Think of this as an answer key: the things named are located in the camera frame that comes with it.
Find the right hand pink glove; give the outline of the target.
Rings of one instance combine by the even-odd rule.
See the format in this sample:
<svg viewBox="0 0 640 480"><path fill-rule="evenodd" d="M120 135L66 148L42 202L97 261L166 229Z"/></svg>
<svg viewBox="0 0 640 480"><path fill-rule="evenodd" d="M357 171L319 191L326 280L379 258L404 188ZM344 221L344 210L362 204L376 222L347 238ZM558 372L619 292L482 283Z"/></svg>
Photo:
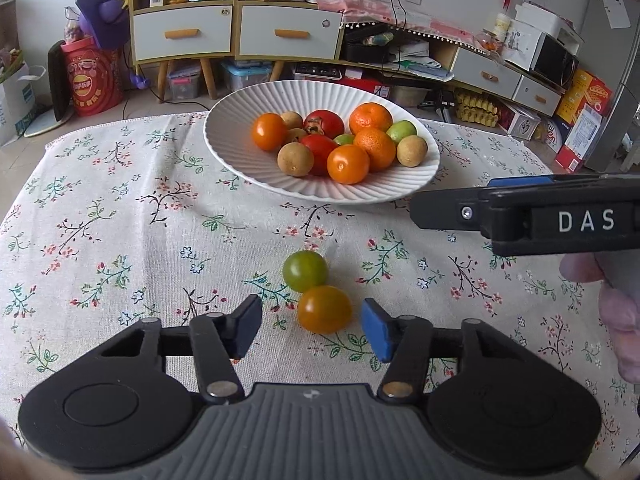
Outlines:
<svg viewBox="0 0 640 480"><path fill-rule="evenodd" d="M569 254L560 263L563 278L575 283L600 282L600 319L608 329L620 377L639 383L639 307L618 289L605 283L593 254Z"/></svg>

